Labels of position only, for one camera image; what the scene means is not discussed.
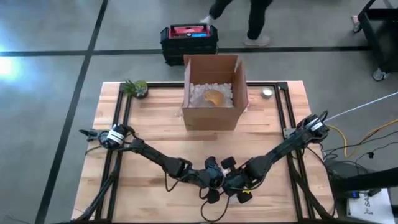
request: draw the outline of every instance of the metal bracket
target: metal bracket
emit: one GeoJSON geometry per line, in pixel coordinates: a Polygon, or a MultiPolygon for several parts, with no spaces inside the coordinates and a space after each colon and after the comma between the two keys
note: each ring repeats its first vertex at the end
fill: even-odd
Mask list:
{"type": "Polygon", "coordinates": [[[288,138],[293,132],[295,132],[295,128],[284,128],[284,136],[288,138]]]}
{"type": "Polygon", "coordinates": [[[280,90],[284,90],[284,91],[289,89],[289,87],[287,86],[287,82],[278,82],[278,87],[280,90]]]}

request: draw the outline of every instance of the black pants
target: black pants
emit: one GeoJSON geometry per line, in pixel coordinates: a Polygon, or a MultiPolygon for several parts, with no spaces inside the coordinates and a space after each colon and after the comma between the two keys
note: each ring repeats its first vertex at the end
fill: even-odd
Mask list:
{"type": "MultiPolygon", "coordinates": [[[[209,15],[217,19],[222,15],[224,9],[232,0],[216,0],[211,6],[209,15]]],[[[256,40],[264,26],[266,20],[266,9],[272,3],[272,0],[251,0],[248,38],[256,40]]]]}

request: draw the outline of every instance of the label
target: label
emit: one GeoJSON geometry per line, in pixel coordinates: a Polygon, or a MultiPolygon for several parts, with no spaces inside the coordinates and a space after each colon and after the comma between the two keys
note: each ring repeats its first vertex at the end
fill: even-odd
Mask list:
{"type": "Polygon", "coordinates": [[[107,138],[112,139],[113,141],[116,141],[119,144],[122,144],[124,136],[120,133],[117,133],[116,131],[110,130],[107,135],[107,138]]]}
{"type": "Polygon", "coordinates": [[[316,125],[311,127],[311,131],[315,131],[316,129],[320,128],[322,126],[322,122],[318,122],[316,125]]]}
{"type": "Polygon", "coordinates": [[[207,37],[207,34],[192,34],[192,37],[207,37]]]}

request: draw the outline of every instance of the white cable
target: white cable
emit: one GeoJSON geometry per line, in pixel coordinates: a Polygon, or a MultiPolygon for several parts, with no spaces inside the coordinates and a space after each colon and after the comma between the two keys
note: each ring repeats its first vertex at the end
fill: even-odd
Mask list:
{"type": "Polygon", "coordinates": [[[378,98],[378,99],[376,99],[376,100],[373,100],[372,102],[365,103],[365,104],[363,104],[363,105],[361,105],[361,106],[357,106],[357,107],[355,107],[355,108],[349,109],[348,111],[344,111],[344,112],[342,112],[342,113],[340,113],[340,114],[338,114],[338,115],[334,115],[334,116],[332,116],[331,118],[326,119],[324,122],[330,121],[331,119],[337,118],[337,117],[339,117],[339,116],[341,116],[341,115],[343,115],[343,114],[346,114],[346,113],[348,113],[348,112],[354,111],[354,110],[356,110],[356,109],[360,109],[360,108],[362,108],[362,107],[364,107],[364,106],[367,106],[367,105],[371,105],[372,103],[375,103],[375,102],[380,101],[380,100],[384,100],[384,99],[386,99],[386,98],[388,98],[388,97],[390,97],[390,96],[394,96],[394,95],[396,95],[396,94],[398,94],[398,92],[393,93],[393,94],[390,94],[390,95],[387,95],[387,96],[383,96],[382,98],[378,98]]]}

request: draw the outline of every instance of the person's leg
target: person's leg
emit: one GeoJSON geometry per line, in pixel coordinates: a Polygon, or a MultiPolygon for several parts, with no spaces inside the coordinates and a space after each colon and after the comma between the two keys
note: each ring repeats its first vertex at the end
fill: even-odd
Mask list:
{"type": "Polygon", "coordinates": [[[249,40],[258,40],[256,45],[267,45],[269,38],[259,38],[262,27],[266,19],[266,9],[272,3],[272,0],[251,0],[249,30],[247,37],[249,40]]]}
{"type": "Polygon", "coordinates": [[[232,0],[216,0],[216,2],[211,6],[209,10],[209,15],[202,19],[200,22],[205,22],[209,24],[211,20],[219,18],[224,9],[232,2],[232,0]]]}

